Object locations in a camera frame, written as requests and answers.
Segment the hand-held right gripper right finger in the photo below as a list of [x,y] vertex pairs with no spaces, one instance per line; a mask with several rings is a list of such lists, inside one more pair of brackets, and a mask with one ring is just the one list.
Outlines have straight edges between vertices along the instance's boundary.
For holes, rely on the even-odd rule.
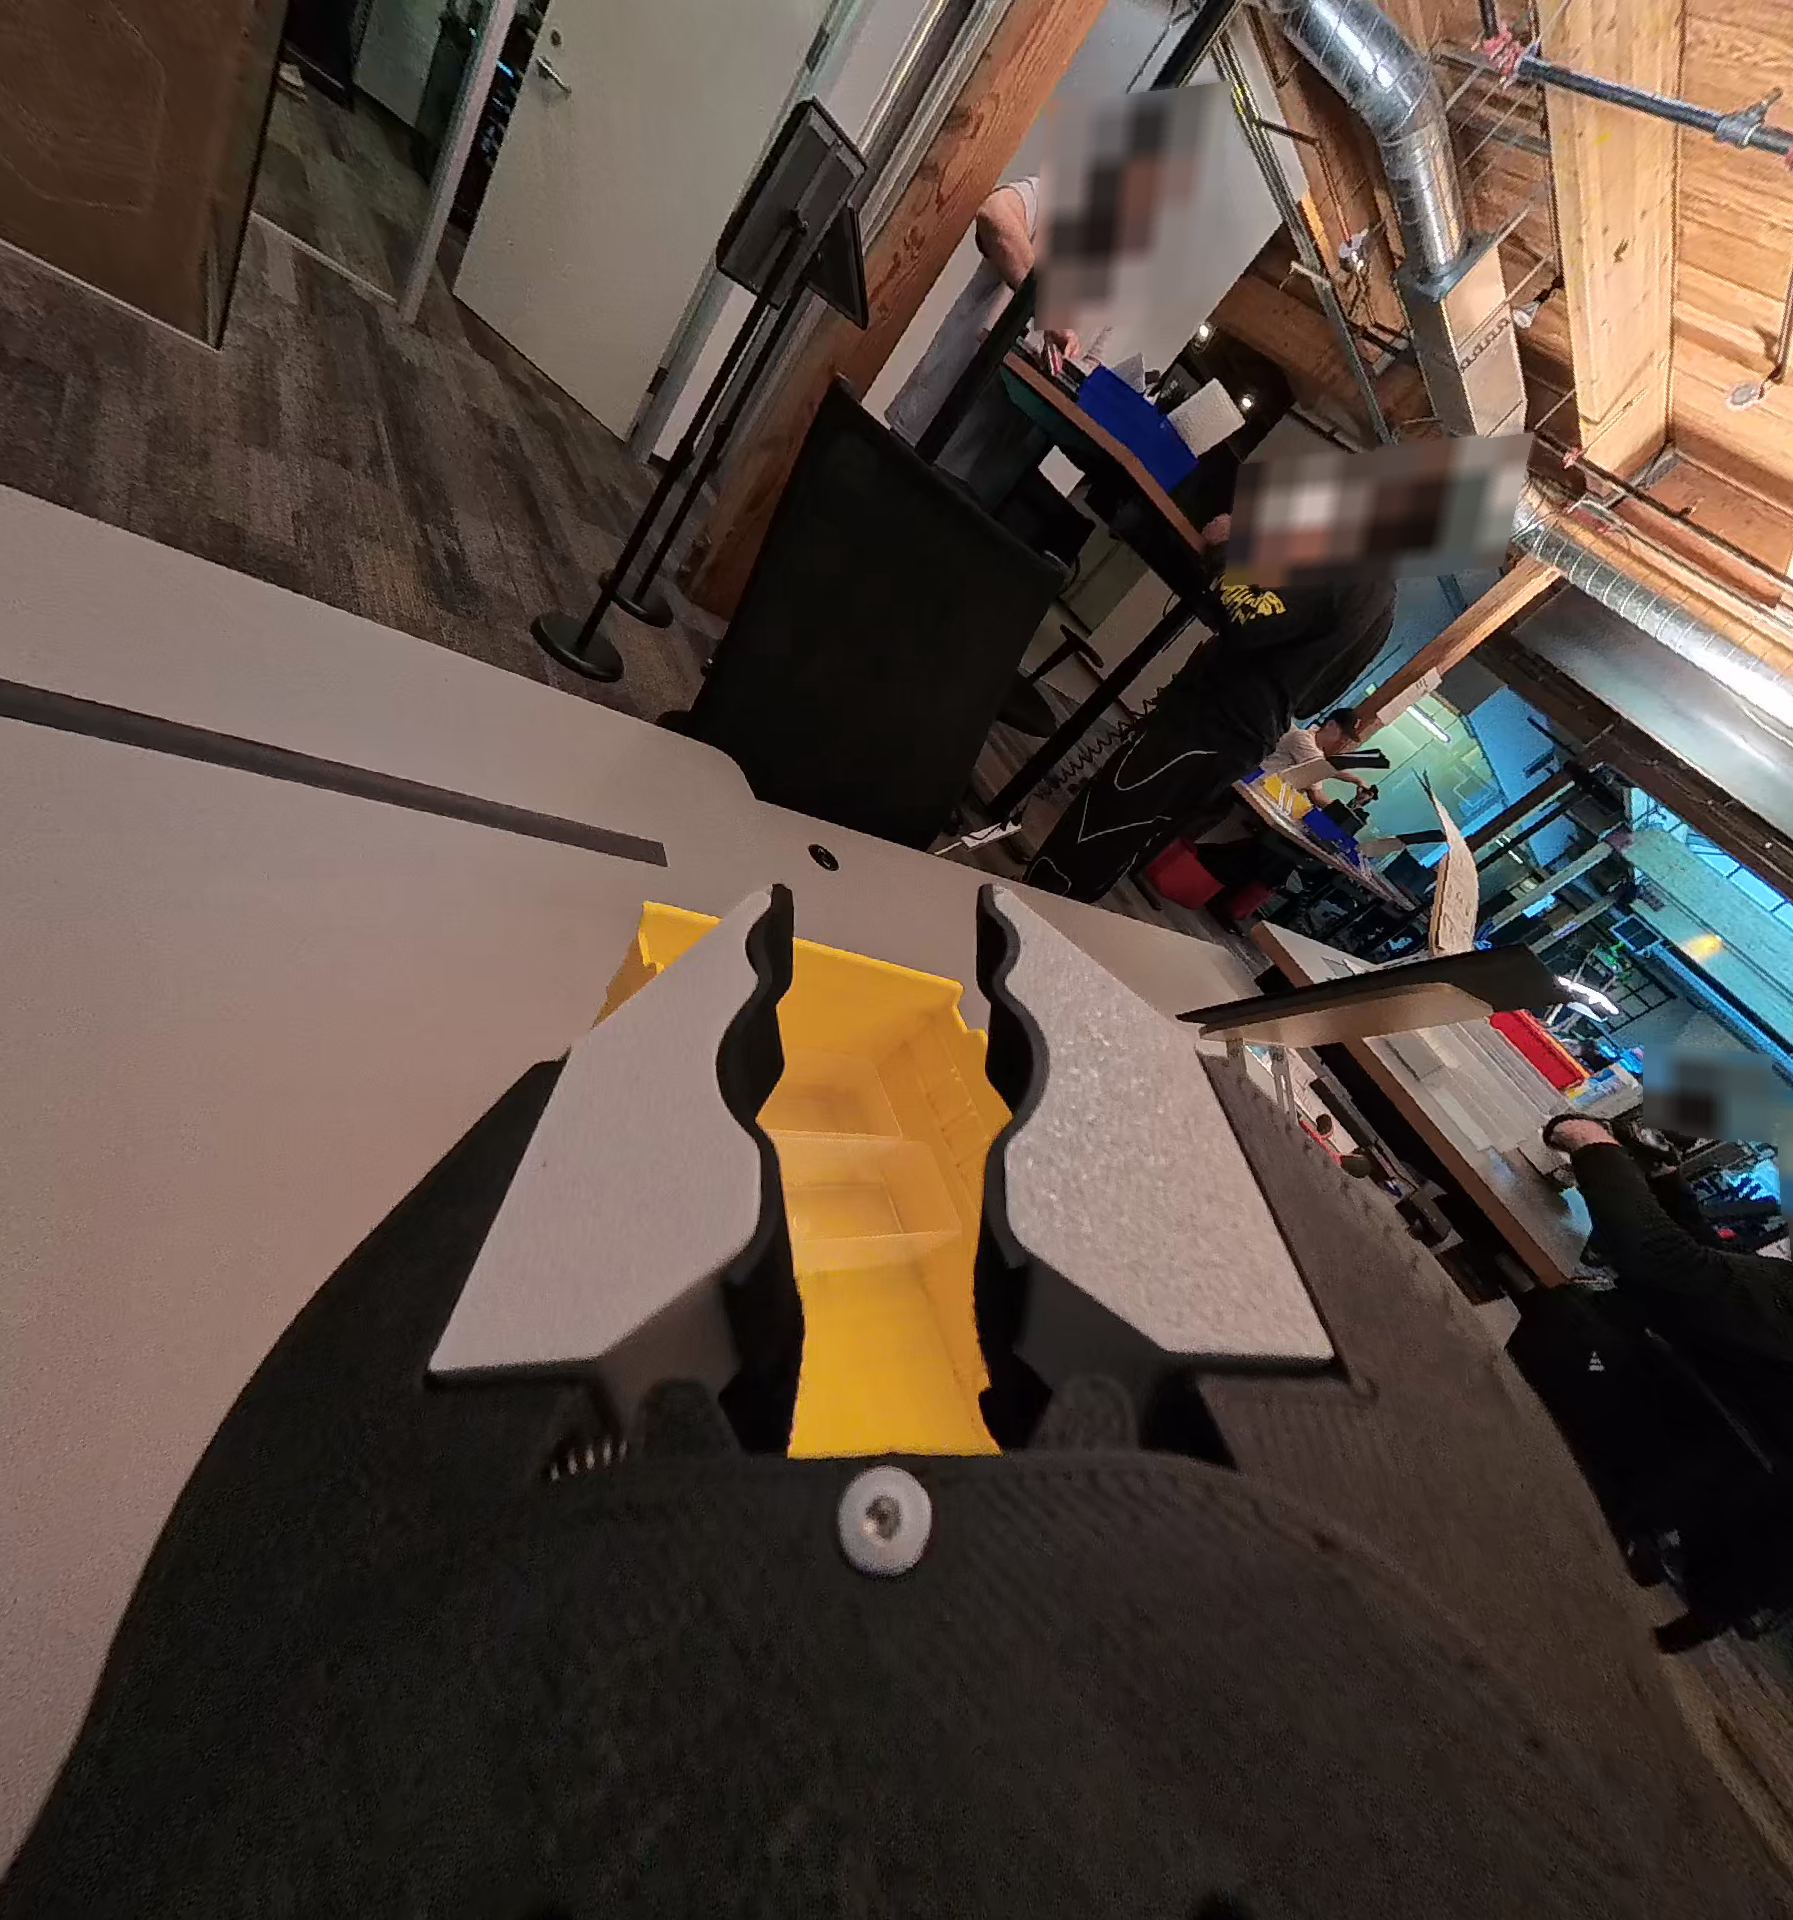
[[1006,1107],[972,1274],[990,1438],[1029,1447],[1091,1383],[1146,1437],[1184,1423],[1202,1381],[1331,1377],[1331,1337],[1189,1029],[1014,890],[985,886],[974,915]]

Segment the monitor on floor stand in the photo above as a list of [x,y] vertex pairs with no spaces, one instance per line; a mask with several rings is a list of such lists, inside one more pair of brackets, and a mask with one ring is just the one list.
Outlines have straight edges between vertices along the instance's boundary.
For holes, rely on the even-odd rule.
[[864,173],[861,150],[828,108],[799,100],[717,242],[717,272],[764,308],[815,293],[864,329]]

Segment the black podium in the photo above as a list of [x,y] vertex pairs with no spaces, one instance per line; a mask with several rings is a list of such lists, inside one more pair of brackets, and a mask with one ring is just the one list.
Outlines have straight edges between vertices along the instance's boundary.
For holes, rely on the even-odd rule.
[[1066,580],[835,379],[669,726],[756,800],[922,852]]

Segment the silver ventilation duct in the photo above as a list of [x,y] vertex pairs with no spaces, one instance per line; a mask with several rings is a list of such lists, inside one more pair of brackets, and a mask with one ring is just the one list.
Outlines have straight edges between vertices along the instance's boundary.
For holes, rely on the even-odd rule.
[[1397,295],[1435,421],[1460,438],[1518,437],[1524,373],[1501,243],[1470,224],[1429,61],[1374,3],[1266,12],[1370,136],[1391,209]]
[[1510,542],[1523,557],[1546,565],[1605,613],[1793,731],[1793,674],[1725,634],[1709,617],[1667,590],[1633,577],[1604,557],[1587,535],[1571,523],[1563,501],[1537,485],[1524,485],[1510,527]]

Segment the wooden desk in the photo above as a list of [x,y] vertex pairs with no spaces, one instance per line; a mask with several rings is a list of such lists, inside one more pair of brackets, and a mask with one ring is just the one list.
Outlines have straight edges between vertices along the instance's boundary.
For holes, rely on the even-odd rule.
[[[1276,925],[1248,936],[1283,990],[1384,969]],[[1315,1062],[1308,1092],[1406,1194],[1404,1214],[1466,1287],[1559,1288],[1578,1279],[1589,1222],[1539,1143],[1554,1089],[1488,1020],[1386,1039],[1292,1045]]]

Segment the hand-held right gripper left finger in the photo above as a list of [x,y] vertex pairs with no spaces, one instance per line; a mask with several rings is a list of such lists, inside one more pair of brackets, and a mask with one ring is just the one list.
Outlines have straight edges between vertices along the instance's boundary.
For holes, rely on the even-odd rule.
[[575,1042],[428,1360],[436,1385],[573,1381],[627,1428],[705,1388],[753,1452],[788,1452],[805,1357],[782,1157],[793,903],[771,886]]

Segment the white paper sheet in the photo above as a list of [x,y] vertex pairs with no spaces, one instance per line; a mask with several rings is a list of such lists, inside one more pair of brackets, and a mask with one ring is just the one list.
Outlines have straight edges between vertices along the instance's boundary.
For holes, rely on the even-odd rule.
[[1479,866],[1458,821],[1450,815],[1433,786],[1425,775],[1421,775],[1419,782],[1433,806],[1445,841],[1445,852],[1438,863],[1429,897],[1425,949],[1429,958],[1450,958],[1476,949],[1479,925]]

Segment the yellow plastic bin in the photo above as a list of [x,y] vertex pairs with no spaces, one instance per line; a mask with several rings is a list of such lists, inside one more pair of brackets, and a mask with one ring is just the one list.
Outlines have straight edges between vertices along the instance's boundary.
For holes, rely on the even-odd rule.
[[793,941],[778,1011],[786,1069],[762,1130],[920,1141],[963,1228],[915,1265],[796,1281],[805,1357],[789,1457],[997,1452],[972,1287],[985,1163],[1007,1110],[986,1079],[986,1037],[960,1002],[955,980]]

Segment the wooden column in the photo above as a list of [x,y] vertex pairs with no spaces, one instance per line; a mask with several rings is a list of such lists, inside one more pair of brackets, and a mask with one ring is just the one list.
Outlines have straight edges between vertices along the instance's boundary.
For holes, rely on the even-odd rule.
[[1100,3],[981,5],[932,85],[924,127],[871,193],[864,245],[868,320],[832,313],[791,326],[761,403],[726,464],[686,599],[731,616],[759,560],[815,411],[835,379],[866,398],[988,192],[1091,35]]

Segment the black ceiling pipe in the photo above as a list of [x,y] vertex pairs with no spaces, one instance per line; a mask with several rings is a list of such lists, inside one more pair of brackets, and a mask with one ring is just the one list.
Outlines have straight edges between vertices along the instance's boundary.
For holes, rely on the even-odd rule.
[[1535,85],[1605,108],[1638,113],[1684,134],[1701,134],[1737,152],[1772,156],[1793,169],[1793,131],[1771,120],[1775,94],[1743,108],[1703,108],[1677,94],[1571,68],[1533,51],[1512,53],[1501,74],[1506,84]]

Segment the white door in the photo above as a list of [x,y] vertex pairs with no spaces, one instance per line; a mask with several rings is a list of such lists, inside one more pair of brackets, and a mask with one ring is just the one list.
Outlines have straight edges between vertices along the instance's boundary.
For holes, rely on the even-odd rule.
[[621,442],[832,12],[552,3],[455,300]]

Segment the black stanchion post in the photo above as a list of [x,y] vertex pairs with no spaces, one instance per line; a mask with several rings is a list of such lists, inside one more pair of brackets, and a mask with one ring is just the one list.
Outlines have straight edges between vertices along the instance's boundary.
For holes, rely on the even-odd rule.
[[680,445],[662,468],[658,485],[631,528],[614,568],[603,577],[605,602],[629,617],[667,628],[673,612],[661,589],[669,554],[680,541],[693,504],[708,489],[744,413],[782,353],[788,331],[806,303],[806,289],[788,295],[771,320],[756,303],[722,365],[703,395]]
[[[762,301],[762,300],[759,300],[756,303],[762,303],[762,305],[764,305],[764,317],[771,320],[772,309],[782,308],[782,303],[788,300],[788,295],[793,293],[793,292],[797,292],[797,289],[801,289],[801,285],[799,285],[799,283],[793,283],[793,285],[789,287],[789,292],[786,293],[786,298],[784,298],[779,303],[775,303],[775,305],[771,305],[771,303],[767,303],[767,301]],[[578,677],[588,680],[588,682],[594,682],[594,683],[605,683],[605,687],[607,687],[607,683],[616,683],[616,682],[621,682],[621,677],[624,677],[624,660],[621,660],[621,654],[619,654],[614,642],[612,642],[612,641],[609,639],[609,634],[603,629],[605,617],[607,617],[610,612],[619,612],[619,610],[614,610],[614,608],[610,608],[610,606],[605,602],[603,577],[614,568],[614,563],[616,563],[616,560],[619,560],[619,555],[621,555],[621,548],[619,548],[614,562],[610,563],[610,568],[607,568],[607,569],[600,573],[600,577],[599,577],[599,594],[596,594],[596,601],[593,602],[593,608],[591,608],[588,613],[584,613],[584,616],[571,616],[571,613],[564,613],[564,612],[548,612],[548,613],[543,613],[543,616],[531,623],[531,637],[534,637],[535,647],[539,647],[541,653],[545,653],[552,663],[557,663],[559,668],[569,670],[569,671],[575,674]]]

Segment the blue plastic bin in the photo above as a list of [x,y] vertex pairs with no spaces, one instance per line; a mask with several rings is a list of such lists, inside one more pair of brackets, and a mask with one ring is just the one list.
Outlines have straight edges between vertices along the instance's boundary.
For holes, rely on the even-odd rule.
[[1184,485],[1196,469],[1196,453],[1172,421],[1119,373],[1092,369],[1081,381],[1075,399],[1085,419],[1121,445],[1165,493]]

